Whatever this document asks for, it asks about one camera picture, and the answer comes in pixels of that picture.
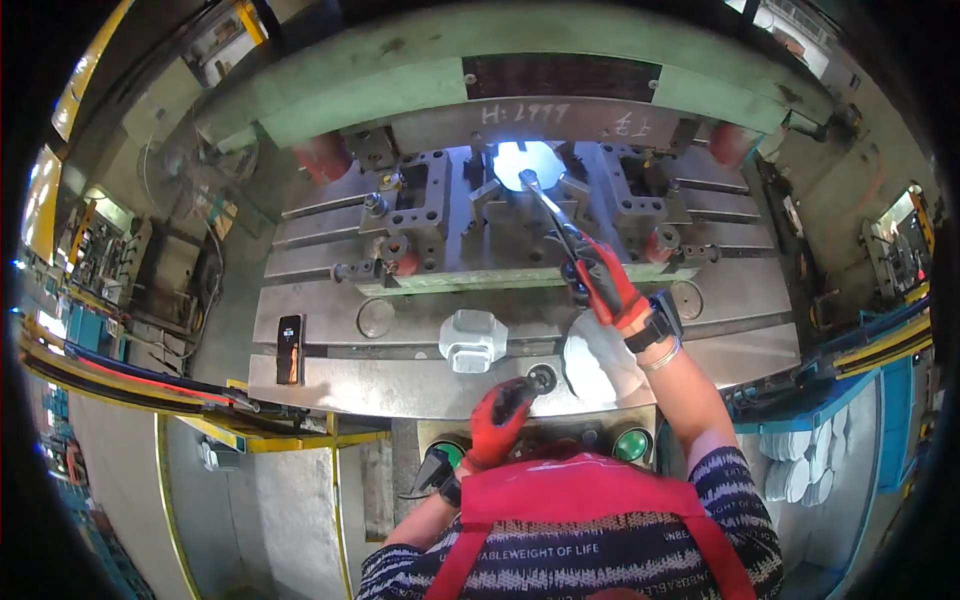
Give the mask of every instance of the silver bracelet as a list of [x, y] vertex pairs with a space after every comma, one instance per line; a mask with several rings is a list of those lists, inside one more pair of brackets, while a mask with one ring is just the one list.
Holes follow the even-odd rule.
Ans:
[[649, 365], [640, 365], [640, 368], [643, 369], [643, 372], [656, 371], [663, 365], [673, 360], [673, 357], [676, 356], [678, 352], [680, 352], [680, 336], [674, 335], [673, 347], [670, 349], [669, 352], [664, 354], [660, 360], [657, 360]]

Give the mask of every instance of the machine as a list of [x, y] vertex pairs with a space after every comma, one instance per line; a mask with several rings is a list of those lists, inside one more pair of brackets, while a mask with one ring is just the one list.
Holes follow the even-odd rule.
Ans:
[[[469, 36], [450, 34], [465, 22]], [[530, 191], [495, 173], [504, 155], [544, 148], [560, 167], [538, 172], [543, 191], [631, 281], [671, 290], [684, 346], [718, 388], [800, 364], [766, 199], [739, 169], [766, 133], [822, 130], [833, 100], [760, 37], [770, 47], [618, 7], [458, 6], [340, 33], [206, 103], [194, 124], [211, 146], [269, 136], [309, 149], [331, 180], [282, 208], [250, 397], [465, 419], [497, 381], [545, 365], [559, 383], [534, 416], [652, 403], [641, 387], [591, 404], [560, 376], [580, 314], [564, 252]], [[669, 52], [678, 40], [697, 52]], [[487, 372], [455, 373], [439, 353], [461, 308], [508, 329]], [[299, 386], [276, 383], [288, 315], [303, 316]]]

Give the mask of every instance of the black label plate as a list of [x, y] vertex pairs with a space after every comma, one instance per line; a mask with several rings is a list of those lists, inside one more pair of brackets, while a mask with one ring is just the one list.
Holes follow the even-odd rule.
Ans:
[[663, 68], [652, 62], [582, 54], [484, 55], [464, 57], [463, 65], [470, 100], [579, 96], [652, 102], [658, 84], [650, 82], [660, 78]]

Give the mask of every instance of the red cable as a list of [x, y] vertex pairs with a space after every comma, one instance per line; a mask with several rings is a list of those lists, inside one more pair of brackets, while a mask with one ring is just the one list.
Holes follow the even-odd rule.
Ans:
[[179, 386], [171, 385], [171, 384], [169, 384], [169, 383], [162, 383], [162, 382], [159, 382], [159, 381], [154, 381], [153, 379], [146, 379], [146, 378], [144, 378], [144, 377], [137, 377], [137, 376], [135, 376], [135, 375], [127, 375], [126, 373], [119, 372], [119, 371], [114, 371], [113, 369], [110, 369], [110, 368], [108, 368], [108, 367], [104, 367], [103, 365], [98, 365], [97, 363], [95, 363], [95, 362], [93, 362], [93, 361], [90, 361], [90, 360], [88, 360], [88, 359], [85, 359], [85, 358], [79, 358], [78, 360], [80, 360], [80, 362], [84, 363], [85, 365], [89, 365], [90, 367], [93, 367], [94, 369], [99, 369], [100, 371], [103, 371], [103, 372], [108, 372], [108, 373], [111, 373], [111, 374], [114, 374], [114, 375], [119, 375], [119, 376], [123, 377], [124, 379], [129, 379], [130, 381], [139, 381], [140, 383], [147, 383], [147, 384], [149, 384], [149, 385], [153, 385], [153, 386], [157, 386], [157, 387], [160, 387], [160, 388], [164, 388], [164, 389], [166, 389], [166, 390], [171, 390], [171, 391], [173, 391], [173, 392], [182, 392], [182, 393], [190, 394], [190, 395], [192, 395], [192, 396], [199, 396], [199, 397], [202, 397], [202, 398], [206, 398], [206, 399], [209, 399], [209, 400], [213, 400], [214, 402], [224, 402], [224, 403], [226, 403], [226, 404], [233, 404], [233, 400], [231, 400], [231, 399], [229, 399], [229, 398], [227, 398], [227, 397], [224, 397], [224, 396], [217, 396], [217, 395], [214, 395], [214, 394], [208, 394], [208, 393], [206, 393], [206, 392], [197, 392], [196, 390], [190, 390], [190, 389], [187, 389], [187, 388], [181, 388], [181, 387], [179, 387]]

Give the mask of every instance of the striped sweater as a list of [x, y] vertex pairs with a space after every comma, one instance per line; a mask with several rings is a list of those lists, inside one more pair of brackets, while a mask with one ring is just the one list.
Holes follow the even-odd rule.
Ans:
[[[780, 543], [756, 495], [743, 454], [718, 448], [690, 473], [701, 503], [747, 569], [758, 598], [780, 592]], [[380, 548], [363, 564], [358, 600], [422, 598], [461, 529], [453, 521], [425, 552]], [[713, 576], [680, 520], [630, 513], [585, 523], [502, 521], [494, 524], [461, 597], [585, 598], [631, 588], [651, 598], [719, 598]]]

